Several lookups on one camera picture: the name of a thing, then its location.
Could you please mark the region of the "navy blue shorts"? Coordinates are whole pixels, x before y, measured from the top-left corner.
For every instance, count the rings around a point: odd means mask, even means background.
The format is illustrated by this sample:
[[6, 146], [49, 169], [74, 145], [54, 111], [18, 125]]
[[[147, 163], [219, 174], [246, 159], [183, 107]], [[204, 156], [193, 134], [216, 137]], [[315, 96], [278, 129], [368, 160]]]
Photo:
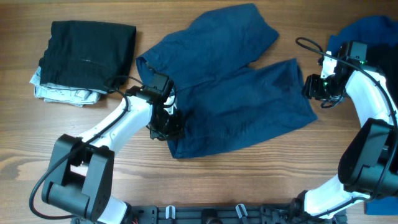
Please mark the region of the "navy blue shorts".
[[241, 4], [203, 13], [137, 58], [143, 83], [157, 73], [175, 83], [185, 135], [168, 143], [174, 158], [235, 151], [317, 119], [296, 59], [250, 66], [278, 36], [255, 4]]

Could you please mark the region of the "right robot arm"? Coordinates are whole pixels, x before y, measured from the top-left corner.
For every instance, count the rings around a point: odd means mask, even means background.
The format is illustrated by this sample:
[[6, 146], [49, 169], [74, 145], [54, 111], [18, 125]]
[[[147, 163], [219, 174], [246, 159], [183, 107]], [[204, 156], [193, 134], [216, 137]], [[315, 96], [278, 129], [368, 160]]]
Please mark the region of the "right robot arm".
[[295, 197], [282, 216], [290, 223], [333, 222], [342, 210], [359, 202], [397, 196], [397, 106], [387, 75], [371, 65], [365, 43], [344, 42], [334, 57], [318, 45], [299, 46], [319, 54], [321, 74], [307, 77], [302, 95], [321, 101], [323, 109], [351, 98], [361, 129], [343, 153], [337, 174], [316, 189]]

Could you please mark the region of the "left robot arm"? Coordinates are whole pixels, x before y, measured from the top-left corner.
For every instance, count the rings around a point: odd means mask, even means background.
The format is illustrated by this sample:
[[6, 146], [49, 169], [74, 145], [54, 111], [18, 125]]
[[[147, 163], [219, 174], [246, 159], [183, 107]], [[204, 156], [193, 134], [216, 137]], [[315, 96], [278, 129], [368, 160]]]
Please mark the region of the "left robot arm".
[[111, 195], [114, 158], [138, 130], [151, 139], [183, 136], [174, 82], [156, 73], [148, 85], [122, 93], [121, 104], [94, 128], [78, 137], [64, 134], [53, 147], [49, 167], [32, 190], [42, 201], [66, 212], [77, 223], [134, 223], [131, 206]]

